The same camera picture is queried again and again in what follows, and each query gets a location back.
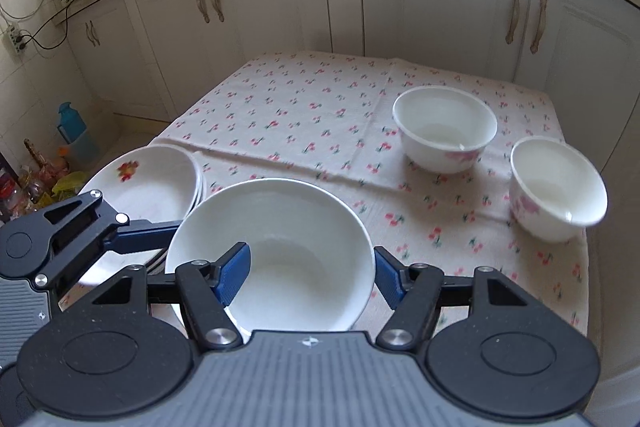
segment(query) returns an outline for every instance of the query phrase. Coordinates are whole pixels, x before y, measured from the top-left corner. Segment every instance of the large white bowl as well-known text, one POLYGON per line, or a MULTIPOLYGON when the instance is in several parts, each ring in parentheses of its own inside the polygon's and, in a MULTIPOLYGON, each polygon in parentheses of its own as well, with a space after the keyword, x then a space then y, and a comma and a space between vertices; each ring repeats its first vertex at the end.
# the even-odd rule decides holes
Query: large white bowl
POLYGON ((404 152, 440 174, 465 171, 495 137, 494 112, 468 92, 446 86, 414 87, 393 107, 404 152))
MULTIPOLYGON (((104 200, 129 219, 161 223, 184 219, 200 201, 203 183, 200 167, 190 153, 162 144, 120 156, 91 178, 81 192, 98 188, 104 200)), ((148 250, 121 255, 107 251, 80 282, 97 286, 125 266, 146 265, 160 253, 148 250)))
POLYGON ((164 271, 215 261, 238 241, 251 249, 251 270, 227 313, 244 337, 256 329, 348 330, 369 300, 375 278, 369 234, 321 188, 265 178, 220 190, 180 225, 164 271))
POLYGON ((598 171, 566 143, 542 136, 519 140, 511 152, 511 171, 511 211, 543 241, 568 241, 607 212, 607 191, 598 171))

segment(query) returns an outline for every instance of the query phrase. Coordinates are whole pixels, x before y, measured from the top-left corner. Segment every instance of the cabinet handle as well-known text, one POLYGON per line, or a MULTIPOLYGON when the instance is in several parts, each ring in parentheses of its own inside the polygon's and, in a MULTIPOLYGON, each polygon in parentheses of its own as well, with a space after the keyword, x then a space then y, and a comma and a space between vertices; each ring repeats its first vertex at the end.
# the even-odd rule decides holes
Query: cabinet handle
POLYGON ((202 2, 202 0, 196 0, 196 4, 198 5, 198 10, 202 13, 202 17, 204 18, 204 22, 209 24, 209 14, 207 13, 207 6, 202 2))
POLYGON ((86 33, 86 38, 89 42, 91 42, 91 44, 94 45, 95 48, 95 41, 94 38, 91 36, 91 33, 89 33, 89 23, 85 22, 84 23, 84 32, 86 33))
POLYGON ((546 28, 546 0, 540 0, 540 19, 538 19, 538 31, 531 44, 531 53, 536 54, 538 52, 538 46, 542 40, 542 35, 545 33, 546 28))
POLYGON ((224 22, 225 15, 222 13, 222 8, 220 7, 220 0, 211 0, 211 4, 213 4, 213 9, 218 14, 218 19, 220 19, 220 22, 224 22))
POLYGON ((507 33, 507 44, 513 42, 513 36, 516 33, 518 27, 518 21, 520 20, 520 0, 513 0, 513 7, 511 7, 511 24, 509 24, 509 31, 507 33))
POLYGON ((91 35, 93 35, 95 41, 98 42, 98 46, 101 46, 102 44, 100 44, 100 39, 98 38, 98 35, 95 32, 94 22, 93 21, 89 21, 89 24, 91 25, 91 35))

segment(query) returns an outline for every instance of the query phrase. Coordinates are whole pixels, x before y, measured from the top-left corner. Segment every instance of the stack of plates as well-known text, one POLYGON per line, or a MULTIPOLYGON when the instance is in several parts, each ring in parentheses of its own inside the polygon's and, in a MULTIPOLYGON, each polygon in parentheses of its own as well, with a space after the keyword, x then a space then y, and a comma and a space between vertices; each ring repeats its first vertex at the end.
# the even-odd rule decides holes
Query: stack of plates
MULTIPOLYGON (((97 188, 118 212, 130 220, 152 223, 184 219, 205 196, 204 176, 187 151, 165 144, 135 149, 98 172, 81 192, 97 188)), ((166 250, 121 255, 103 254, 82 276, 80 283, 97 286, 129 264, 143 264, 148 271, 162 271, 166 250)))

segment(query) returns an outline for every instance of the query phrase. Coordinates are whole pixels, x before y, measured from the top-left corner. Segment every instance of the floral tablecloth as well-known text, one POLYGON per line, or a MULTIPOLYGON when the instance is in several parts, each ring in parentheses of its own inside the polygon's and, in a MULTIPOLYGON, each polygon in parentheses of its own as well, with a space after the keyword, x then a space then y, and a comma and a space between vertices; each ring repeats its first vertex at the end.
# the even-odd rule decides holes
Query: floral tablecloth
MULTIPOLYGON (((398 59, 303 52, 251 60, 158 139, 196 152, 209 194, 266 176, 312 182, 345 201, 374 244, 405 264, 447 275, 494 266, 586 333, 586 238, 547 245, 510 216, 510 152, 527 135, 562 138, 546 94, 398 59), (498 118, 497 136, 470 171, 430 174, 402 153, 394 100, 431 84, 473 93, 498 118)), ((438 327, 466 312, 443 310, 438 327)), ((374 288, 355 327, 376 335, 390 314, 374 288)))

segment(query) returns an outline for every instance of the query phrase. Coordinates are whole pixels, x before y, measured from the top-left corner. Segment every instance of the bowl with pink flower pattern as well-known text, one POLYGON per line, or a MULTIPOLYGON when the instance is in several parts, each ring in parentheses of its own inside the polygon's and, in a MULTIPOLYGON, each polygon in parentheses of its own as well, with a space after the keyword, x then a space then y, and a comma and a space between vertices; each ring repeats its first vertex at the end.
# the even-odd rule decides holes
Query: bowl with pink flower pattern
POLYGON ((437 174, 470 169, 498 130, 488 105, 454 87, 409 89, 396 98, 392 113, 404 153, 437 174))
POLYGON ((511 151, 511 212, 531 235, 562 243, 599 223, 607 190, 596 168, 564 142, 527 136, 511 151))

